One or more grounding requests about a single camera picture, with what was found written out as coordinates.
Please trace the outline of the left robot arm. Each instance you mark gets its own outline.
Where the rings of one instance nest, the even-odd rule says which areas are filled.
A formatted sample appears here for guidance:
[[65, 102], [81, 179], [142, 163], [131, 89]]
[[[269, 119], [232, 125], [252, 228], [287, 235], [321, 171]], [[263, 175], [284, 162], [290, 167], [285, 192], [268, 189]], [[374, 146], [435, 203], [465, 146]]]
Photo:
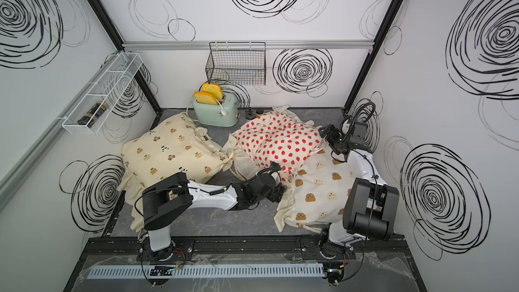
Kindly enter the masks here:
[[183, 253], [172, 240], [171, 224], [189, 209], [216, 208], [229, 212], [252, 210], [261, 201], [280, 203], [287, 187], [280, 176], [281, 166], [271, 163], [249, 179], [226, 185], [199, 183], [185, 172], [173, 174], [145, 189], [134, 203], [143, 219], [141, 259], [162, 262]]

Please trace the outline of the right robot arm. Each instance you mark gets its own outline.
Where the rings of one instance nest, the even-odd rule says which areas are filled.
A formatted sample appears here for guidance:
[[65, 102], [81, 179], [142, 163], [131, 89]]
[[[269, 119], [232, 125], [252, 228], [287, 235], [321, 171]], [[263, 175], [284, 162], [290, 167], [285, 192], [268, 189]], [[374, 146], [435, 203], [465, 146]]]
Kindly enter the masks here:
[[319, 248], [328, 259], [352, 257], [354, 243], [388, 241], [393, 235], [400, 193], [386, 183], [374, 165], [372, 150], [366, 144], [367, 130], [364, 122], [354, 122], [345, 133], [333, 125], [319, 130], [332, 154], [343, 155], [354, 173], [342, 221], [321, 231]]

